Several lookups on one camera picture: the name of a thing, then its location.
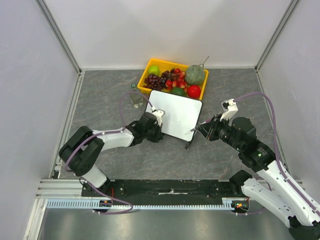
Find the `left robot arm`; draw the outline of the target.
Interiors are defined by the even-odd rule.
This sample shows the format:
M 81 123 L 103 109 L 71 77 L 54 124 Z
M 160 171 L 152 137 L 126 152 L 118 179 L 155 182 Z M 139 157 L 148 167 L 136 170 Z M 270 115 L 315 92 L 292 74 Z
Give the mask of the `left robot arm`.
M 157 143 L 163 139 L 162 126 L 165 111 L 145 112 L 139 120 L 124 128 L 99 131 L 88 126 L 80 127 L 59 150 L 58 155 L 68 170 L 92 184 L 99 197 L 110 191 L 108 177 L 96 166 L 102 151 L 119 147 L 133 147 L 143 140 Z

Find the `white marker pen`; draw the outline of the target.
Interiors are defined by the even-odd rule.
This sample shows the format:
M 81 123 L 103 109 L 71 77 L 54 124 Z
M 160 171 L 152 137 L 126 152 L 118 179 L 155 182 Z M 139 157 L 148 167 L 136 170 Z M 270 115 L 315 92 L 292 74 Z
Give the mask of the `white marker pen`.
M 188 135 L 188 134 L 193 133 L 194 131 L 196 131 L 196 130 L 201 126 L 200 123 L 198 123 L 194 128 L 192 128 L 192 129 L 190 129 L 189 131 L 187 131 L 187 132 L 185 133 L 185 135 Z

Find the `small whiteboard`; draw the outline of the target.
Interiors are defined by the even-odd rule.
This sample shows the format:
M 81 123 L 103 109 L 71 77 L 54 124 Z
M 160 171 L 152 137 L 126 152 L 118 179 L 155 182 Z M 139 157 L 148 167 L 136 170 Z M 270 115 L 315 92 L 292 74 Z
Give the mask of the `small whiteboard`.
M 149 101 L 156 110 L 164 111 L 162 133 L 184 141 L 187 150 L 195 136 L 189 130 L 198 124 L 203 102 L 157 90 L 150 92 Z

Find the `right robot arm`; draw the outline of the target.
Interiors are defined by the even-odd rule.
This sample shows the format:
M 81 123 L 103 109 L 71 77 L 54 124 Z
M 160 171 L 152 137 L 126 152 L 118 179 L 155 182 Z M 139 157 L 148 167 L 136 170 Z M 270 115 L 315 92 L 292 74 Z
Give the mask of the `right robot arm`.
M 320 205 L 276 161 L 275 153 L 257 139 L 250 119 L 236 117 L 232 122 L 215 115 L 196 129 L 209 141 L 222 140 L 238 151 L 242 163 L 275 190 L 263 187 L 244 170 L 230 178 L 229 191 L 235 197 L 245 195 L 277 216 L 295 240 L 320 238 Z

